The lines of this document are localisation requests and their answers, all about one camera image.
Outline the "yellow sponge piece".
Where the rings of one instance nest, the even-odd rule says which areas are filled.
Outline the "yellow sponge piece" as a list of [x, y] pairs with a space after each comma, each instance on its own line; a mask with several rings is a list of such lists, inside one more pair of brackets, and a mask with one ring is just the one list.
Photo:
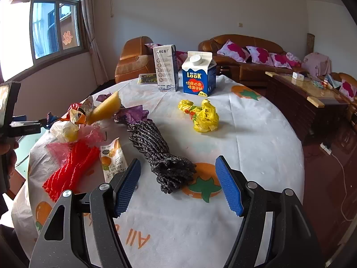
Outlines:
[[92, 125], [100, 120], [106, 120], [112, 118], [112, 116], [119, 111], [121, 107], [121, 99], [119, 92], [115, 91], [105, 99], [98, 107], [93, 109], [86, 117], [86, 124]]

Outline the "white plastic wrapper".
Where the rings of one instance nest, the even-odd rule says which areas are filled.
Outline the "white plastic wrapper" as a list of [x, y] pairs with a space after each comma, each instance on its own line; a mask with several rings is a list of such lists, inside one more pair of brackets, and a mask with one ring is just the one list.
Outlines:
[[79, 137], [79, 126], [71, 121], [56, 121], [50, 128], [51, 134], [60, 143], [75, 142]]

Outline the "wooden coffee table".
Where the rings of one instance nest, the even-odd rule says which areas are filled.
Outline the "wooden coffee table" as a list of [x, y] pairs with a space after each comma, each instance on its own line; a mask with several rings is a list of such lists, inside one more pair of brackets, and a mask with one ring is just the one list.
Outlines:
[[312, 81], [267, 71], [266, 99], [285, 116], [303, 145], [323, 142], [337, 131], [349, 103], [335, 91]]

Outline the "pink plastic bag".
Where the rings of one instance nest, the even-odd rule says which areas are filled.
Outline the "pink plastic bag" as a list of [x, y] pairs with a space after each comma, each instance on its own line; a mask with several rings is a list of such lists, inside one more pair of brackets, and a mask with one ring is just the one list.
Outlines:
[[46, 145], [47, 151], [50, 153], [51, 157], [55, 159], [58, 165], [63, 165], [64, 163], [67, 162], [68, 156], [71, 153], [71, 149], [75, 146], [77, 142], [83, 141], [88, 146], [93, 147], [94, 145], [98, 145], [100, 142], [106, 141], [106, 134], [98, 125], [94, 125], [94, 126], [78, 125], [78, 126], [79, 126], [79, 137], [75, 142], [60, 143], [54, 137], [54, 141]]

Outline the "beige right curtain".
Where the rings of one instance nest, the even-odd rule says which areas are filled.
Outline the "beige right curtain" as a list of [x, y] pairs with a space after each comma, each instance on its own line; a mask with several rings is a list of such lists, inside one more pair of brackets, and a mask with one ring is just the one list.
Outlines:
[[91, 56], [91, 63], [94, 71], [94, 77], [98, 86], [109, 80], [106, 72], [104, 61], [102, 59], [98, 43], [95, 37], [94, 23], [94, 0], [81, 0], [82, 17], [85, 26], [85, 31], [88, 39], [88, 49]]

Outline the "red orange wrapper pile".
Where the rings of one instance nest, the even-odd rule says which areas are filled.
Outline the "red orange wrapper pile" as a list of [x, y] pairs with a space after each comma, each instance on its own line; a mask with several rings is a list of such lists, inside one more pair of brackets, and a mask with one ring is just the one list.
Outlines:
[[47, 114], [46, 124], [44, 125], [44, 128], [49, 130], [52, 125], [57, 121], [70, 121], [75, 125], [86, 124], [86, 119], [93, 111], [93, 108], [93, 97], [88, 96], [82, 103], [73, 103], [72, 105], [70, 105], [68, 111], [66, 112], [66, 115], [62, 117], [52, 115], [52, 113], [49, 112]]

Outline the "pink floral pillow chaise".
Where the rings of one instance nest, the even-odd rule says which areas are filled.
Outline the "pink floral pillow chaise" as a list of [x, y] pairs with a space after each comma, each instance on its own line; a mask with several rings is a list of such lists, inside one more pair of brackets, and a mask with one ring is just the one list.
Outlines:
[[[154, 47], [162, 46], [161, 44], [157, 43], [147, 43], [145, 44], [148, 48], [153, 49]], [[177, 68], [178, 70], [182, 69], [182, 64], [186, 61], [186, 58], [188, 57], [188, 54], [184, 51], [175, 51], [175, 55], [177, 58]]]

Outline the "yellow wrapper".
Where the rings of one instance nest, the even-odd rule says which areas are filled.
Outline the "yellow wrapper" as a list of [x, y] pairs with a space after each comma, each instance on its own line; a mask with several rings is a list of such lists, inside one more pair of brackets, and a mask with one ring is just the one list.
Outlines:
[[190, 115], [196, 132], [205, 133], [218, 129], [219, 115], [208, 99], [202, 100], [201, 106], [194, 105], [190, 100], [181, 100], [178, 109]]

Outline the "pink floral cushion left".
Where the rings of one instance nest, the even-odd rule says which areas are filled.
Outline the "pink floral cushion left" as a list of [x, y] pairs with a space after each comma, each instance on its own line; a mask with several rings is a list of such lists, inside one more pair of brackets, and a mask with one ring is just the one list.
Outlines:
[[249, 57], [251, 57], [247, 50], [232, 42], [230, 39], [228, 39], [222, 48], [217, 51], [217, 54], [229, 57], [236, 62], [241, 63], [246, 63]]

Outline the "blue Look milk carton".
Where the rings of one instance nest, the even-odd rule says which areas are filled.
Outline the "blue Look milk carton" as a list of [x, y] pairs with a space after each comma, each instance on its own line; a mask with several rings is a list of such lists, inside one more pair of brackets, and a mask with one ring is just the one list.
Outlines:
[[183, 92], [208, 97], [216, 87], [217, 64], [211, 52], [188, 51], [182, 64]]

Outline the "white orange snack packet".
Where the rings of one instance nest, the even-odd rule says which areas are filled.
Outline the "white orange snack packet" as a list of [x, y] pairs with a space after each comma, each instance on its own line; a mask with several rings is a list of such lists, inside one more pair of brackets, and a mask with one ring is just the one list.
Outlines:
[[100, 147], [100, 161], [106, 183], [109, 183], [116, 174], [126, 171], [128, 163], [120, 144], [120, 138], [115, 138], [110, 144]]

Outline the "white power strip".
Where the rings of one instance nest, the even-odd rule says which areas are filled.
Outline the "white power strip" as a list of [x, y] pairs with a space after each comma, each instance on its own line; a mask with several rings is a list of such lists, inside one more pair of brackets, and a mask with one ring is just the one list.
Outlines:
[[332, 154], [332, 150], [327, 146], [325, 145], [324, 143], [321, 143], [320, 144], [320, 147], [323, 151], [325, 151], [328, 155], [331, 155]]

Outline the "purple foil wrapper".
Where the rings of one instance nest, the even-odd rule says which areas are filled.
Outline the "purple foil wrapper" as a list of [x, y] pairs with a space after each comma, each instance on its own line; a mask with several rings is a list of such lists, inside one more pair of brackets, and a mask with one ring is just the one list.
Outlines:
[[[97, 97], [97, 101], [102, 103], [105, 99], [110, 97], [112, 94], [100, 94]], [[142, 121], [146, 121], [148, 117], [149, 111], [144, 109], [142, 105], [137, 105], [134, 107], [125, 108], [122, 106], [117, 113], [115, 113], [112, 118], [122, 124], [130, 125], [137, 124]]]

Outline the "brown leather chaise sofa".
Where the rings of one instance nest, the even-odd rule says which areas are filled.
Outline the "brown leather chaise sofa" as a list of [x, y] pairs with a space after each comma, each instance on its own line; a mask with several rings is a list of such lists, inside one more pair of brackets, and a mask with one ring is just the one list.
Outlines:
[[153, 43], [147, 36], [127, 41], [116, 66], [115, 82], [135, 79], [140, 74], [156, 74], [153, 49], [158, 46], [161, 44]]

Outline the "pink floral cushion right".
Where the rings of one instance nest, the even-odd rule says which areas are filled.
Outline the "pink floral cushion right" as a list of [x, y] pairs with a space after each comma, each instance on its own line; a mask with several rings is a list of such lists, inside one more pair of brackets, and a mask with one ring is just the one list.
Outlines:
[[276, 68], [288, 68], [293, 69], [297, 67], [301, 67], [301, 61], [294, 54], [288, 53], [270, 53], [270, 57]]

